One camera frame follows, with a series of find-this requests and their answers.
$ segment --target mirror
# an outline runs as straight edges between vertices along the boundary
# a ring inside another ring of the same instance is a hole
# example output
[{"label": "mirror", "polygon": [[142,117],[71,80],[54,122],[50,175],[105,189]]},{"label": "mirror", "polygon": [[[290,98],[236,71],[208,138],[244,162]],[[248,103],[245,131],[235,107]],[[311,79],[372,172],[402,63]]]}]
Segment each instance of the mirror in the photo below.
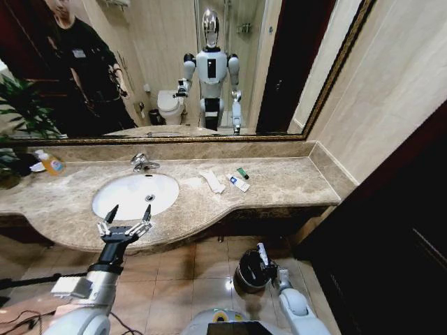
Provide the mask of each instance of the mirror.
[{"label": "mirror", "polygon": [[0,137],[305,133],[360,1],[305,2],[4,0]]}]

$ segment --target potted plant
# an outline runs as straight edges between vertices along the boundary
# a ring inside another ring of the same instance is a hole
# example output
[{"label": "potted plant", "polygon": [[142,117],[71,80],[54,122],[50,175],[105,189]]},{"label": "potted plant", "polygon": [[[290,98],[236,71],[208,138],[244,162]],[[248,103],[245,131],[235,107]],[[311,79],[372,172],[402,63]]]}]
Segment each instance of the potted plant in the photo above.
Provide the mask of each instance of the potted plant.
[{"label": "potted plant", "polygon": [[20,182],[20,175],[7,165],[18,161],[12,149],[0,149],[0,189],[7,190]]},{"label": "potted plant", "polygon": [[34,83],[1,77],[0,114],[16,114],[9,120],[16,123],[14,131],[44,138],[59,137],[61,133],[49,118],[52,108],[43,106]]}]

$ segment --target black shirt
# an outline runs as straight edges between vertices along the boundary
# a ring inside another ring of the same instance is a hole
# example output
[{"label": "black shirt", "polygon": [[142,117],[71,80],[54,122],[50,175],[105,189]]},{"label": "black shirt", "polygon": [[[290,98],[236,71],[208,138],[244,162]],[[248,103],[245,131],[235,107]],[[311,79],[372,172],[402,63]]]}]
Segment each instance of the black shirt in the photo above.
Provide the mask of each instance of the black shirt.
[{"label": "black shirt", "polygon": [[75,18],[68,29],[56,27],[58,53],[65,66],[78,74],[82,89],[92,101],[119,98],[109,68],[117,63],[115,55],[87,23]]}]

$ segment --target marble countertop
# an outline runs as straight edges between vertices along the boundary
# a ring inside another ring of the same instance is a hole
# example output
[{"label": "marble countertop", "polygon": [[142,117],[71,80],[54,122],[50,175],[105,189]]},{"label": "marble countertop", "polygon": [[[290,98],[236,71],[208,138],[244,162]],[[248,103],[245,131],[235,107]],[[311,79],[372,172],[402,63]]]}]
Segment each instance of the marble countertop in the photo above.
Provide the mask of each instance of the marble countertop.
[{"label": "marble countertop", "polygon": [[200,128],[195,126],[179,125],[163,125],[163,126],[145,126],[138,128],[125,129],[123,131],[115,131],[108,135],[122,135],[127,137],[172,137],[172,136],[206,136],[218,135],[219,132],[211,129]]},{"label": "marble countertop", "polygon": [[[152,229],[128,249],[165,246],[195,235],[233,210],[262,207],[303,207],[339,204],[340,198],[309,157],[227,158],[156,161],[151,173],[166,174],[179,184],[174,205],[152,217]],[[243,193],[225,177],[243,167],[251,187]],[[67,163],[62,175],[25,177],[16,187],[0,192],[0,213],[23,214],[43,236],[83,251],[102,250],[91,209],[93,196],[104,184],[133,174],[128,162]],[[225,191],[214,194],[201,170],[212,170]],[[115,221],[134,225],[138,221]]]}]

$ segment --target metal trash can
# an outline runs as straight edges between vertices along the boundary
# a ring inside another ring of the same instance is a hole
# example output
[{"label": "metal trash can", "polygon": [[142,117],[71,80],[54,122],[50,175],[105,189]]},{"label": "metal trash can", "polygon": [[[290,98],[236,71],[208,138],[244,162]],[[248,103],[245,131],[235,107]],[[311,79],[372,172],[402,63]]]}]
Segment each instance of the metal trash can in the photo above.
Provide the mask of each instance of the metal trash can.
[{"label": "metal trash can", "polygon": [[263,290],[272,280],[262,268],[263,261],[257,250],[248,250],[239,261],[234,280],[247,293]]},{"label": "metal trash can", "polygon": [[159,110],[150,110],[149,120],[153,126],[161,126],[165,124],[165,119],[160,115]]}]

